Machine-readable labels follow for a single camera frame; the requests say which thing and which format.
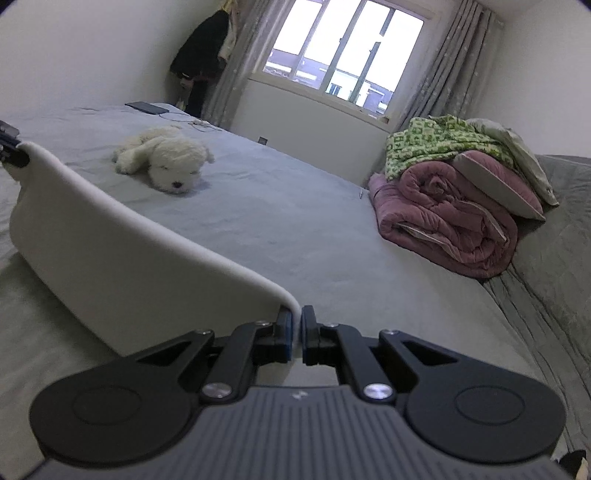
gray blanket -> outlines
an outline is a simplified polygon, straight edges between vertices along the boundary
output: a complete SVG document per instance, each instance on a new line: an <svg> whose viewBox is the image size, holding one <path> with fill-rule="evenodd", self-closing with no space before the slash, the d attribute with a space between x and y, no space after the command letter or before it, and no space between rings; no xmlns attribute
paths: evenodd
<svg viewBox="0 0 591 480"><path fill-rule="evenodd" d="M591 160L538 159L560 206L523 225L511 265L485 287L562 397L569 449L591 450Z"/></svg>
<svg viewBox="0 0 591 480"><path fill-rule="evenodd" d="M131 209L312 304L320 322L348 323L366 336L396 328L535 374L524 344L486 290L383 240L367 192L350 182L236 135L184 124L183 133L205 141L216 163L203 167L194 191L173 196L154 190L143 175L115 173L111 161L127 136L171 121L129 107L6 120L23 140L47 148ZM17 194L18 186L0 171L0 326L9 332L0 336L0 472L11 478L40 457L26 416L34 394L109 357L10 244L8 215ZM288 379L300 385L334 381L325 369L300 367Z"/></svg>

window sill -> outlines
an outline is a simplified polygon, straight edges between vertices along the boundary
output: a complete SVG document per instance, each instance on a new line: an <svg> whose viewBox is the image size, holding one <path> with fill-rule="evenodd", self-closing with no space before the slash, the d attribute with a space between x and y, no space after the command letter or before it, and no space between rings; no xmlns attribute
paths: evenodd
<svg viewBox="0 0 591 480"><path fill-rule="evenodd" d="M292 82L290 80L275 77L269 73L264 72L255 72L251 74L250 79L253 82L270 85L272 87L278 88L279 90L295 93L296 95L300 95L310 100L314 100L315 102L322 103L323 105L334 108L335 110L354 116L355 118L362 120L370 125L373 125L374 127L377 127L380 130L384 130L385 132L391 133L392 131L392 127L390 124L385 124L377 118L368 115L364 111L357 109L355 106L351 104L335 101L332 98L332 96L323 95L318 90L314 90L310 87L300 85L299 83Z"/></svg>

window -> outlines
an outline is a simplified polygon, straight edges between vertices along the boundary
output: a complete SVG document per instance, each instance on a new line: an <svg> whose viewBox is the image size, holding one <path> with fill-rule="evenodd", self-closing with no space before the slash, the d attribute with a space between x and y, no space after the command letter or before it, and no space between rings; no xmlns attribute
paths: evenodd
<svg viewBox="0 0 591 480"><path fill-rule="evenodd" d="M338 95L340 92L340 85L335 85L334 83L330 84L329 94L331 95Z"/></svg>
<svg viewBox="0 0 591 480"><path fill-rule="evenodd" d="M385 115L424 19L378 1L295 0L263 71Z"/></svg>

gray curtain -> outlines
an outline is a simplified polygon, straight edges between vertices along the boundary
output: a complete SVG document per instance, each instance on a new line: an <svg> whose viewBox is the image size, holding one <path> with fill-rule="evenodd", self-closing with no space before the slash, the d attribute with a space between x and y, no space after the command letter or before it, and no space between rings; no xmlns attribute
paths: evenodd
<svg viewBox="0 0 591 480"><path fill-rule="evenodd" d="M465 118L482 93L501 40L503 23L475 0L461 0L431 66L395 131L405 129L416 116L452 114ZM372 172L384 168L381 157Z"/></svg>
<svg viewBox="0 0 591 480"><path fill-rule="evenodd" d="M240 25L236 46L202 112L204 120L226 130L232 126L248 77L256 68L261 53L275 38L276 29L281 27L277 19L284 18L293 1L239 0L239 5Z"/></svg>

green patterned blanket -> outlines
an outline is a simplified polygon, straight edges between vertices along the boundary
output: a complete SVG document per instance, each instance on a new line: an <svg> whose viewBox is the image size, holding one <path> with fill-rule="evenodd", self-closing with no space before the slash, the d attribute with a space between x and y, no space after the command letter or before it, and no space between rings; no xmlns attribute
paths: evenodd
<svg viewBox="0 0 591 480"><path fill-rule="evenodd" d="M388 137L386 178L399 178L404 170L422 161L451 160L466 150L484 152L515 169L513 156L504 145L478 133L465 120L453 115L430 116L413 118L406 130Z"/></svg>

